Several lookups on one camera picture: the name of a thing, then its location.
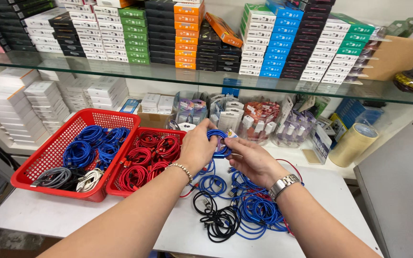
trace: shelf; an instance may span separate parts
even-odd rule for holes
[[[238,75],[238,73],[206,72],[179,69],[170,65],[138,65],[124,62],[104,62],[81,57],[63,56],[46,52],[9,51],[0,53],[0,66],[43,69],[50,71],[83,73],[205,85],[247,90],[303,93],[308,95],[353,98],[413,105],[413,94],[399,91],[390,81],[361,80],[363,85],[324,84],[290,79],[274,79]]]

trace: hand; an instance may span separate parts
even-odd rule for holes
[[[278,179],[290,173],[260,145],[242,138],[226,138],[224,143],[232,149],[227,157],[232,167],[244,173],[256,185],[270,189]]]
[[[207,129],[217,127],[206,118],[194,130],[187,132],[181,145],[181,155],[177,163],[186,167],[192,177],[211,161],[217,147],[216,136],[212,136],[208,141]]]

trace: white table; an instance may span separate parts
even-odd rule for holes
[[[230,185],[231,175],[227,174],[227,167],[227,160],[216,160],[217,174]],[[289,165],[284,167],[293,171]],[[312,167],[298,169],[306,188],[317,201],[382,255],[342,177],[332,170]],[[195,211],[192,197],[190,195],[178,201],[160,233],[155,250],[221,258],[304,257],[295,238],[283,232],[267,231],[263,237],[254,241],[235,235],[220,244],[211,242],[203,223],[199,222],[202,216]],[[94,203],[16,189],[0,206],[0,228],[66,237],[122,200],[122,197],[108,195],[103,202]],[[215,200],[220,208],[230,203],[220,198]]]

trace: tape roll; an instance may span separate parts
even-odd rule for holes
[[[374,128],[364,124],[353,124],[329,153],[329,159],[339,167],[348,167],[377,138],[379,138],[379,134]]]

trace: basket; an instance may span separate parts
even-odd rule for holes
[[[47,187],[31,187],[30,185],[44,171],[63,166],[63,153],[66,147],[74,141],[74,138],[89,125],[99,125],[104,128],[126,127],[130,129],[130,134],[122,144],[116,157],[120,156],[128,145],[135,138],[134,133],[140,124],[140,117],[137,115],[108,111],[102,109],[87,108],[77,112],[61,128],[54,133],[11,177],[11,184],[14,187],[31,191],[42,192],[45,194],[69,197],[90,202],[101,202],[106,197],[106,182],[109,179],[112,168],[118,163],[114,159],[101,177],[100,182],[91,191],[78,193],[51,189]],[[95,161],[86,169],[95,167]]]
[[[131,144],[128,144],[127,146],[122,147],[120,151],[123,150],[123,152],[119,151],[118,154],[120,154],[120,156],[119,158],[117,158],[118,156],[116,155],[115,160],[121,160],[123,157],[127,155],[127,153],[129,153],[130,150],[135,149],[136,140],[138,139],[138,136],[140,136],[141,133],[145,131],[157,132],[163,136],[173,135],[176,138],[178,138],[180,144],[183,143],[183,138],[186,135],[186,132],[184,131],[140,127],[136,129],[136,132],[132,135],[132,139],[130,140]],[[111,177],[109,179],[109,183],[106,186],[106,192],[108,194],[114,195],[114,196],[127,197],[133,193],[133,192],[122,190],[122,187],[119,185],[119,177],[122,174],[122,171],[123,171],[123,164],[118,163],[115,167],[113,167],[112,172],[111,172]]]

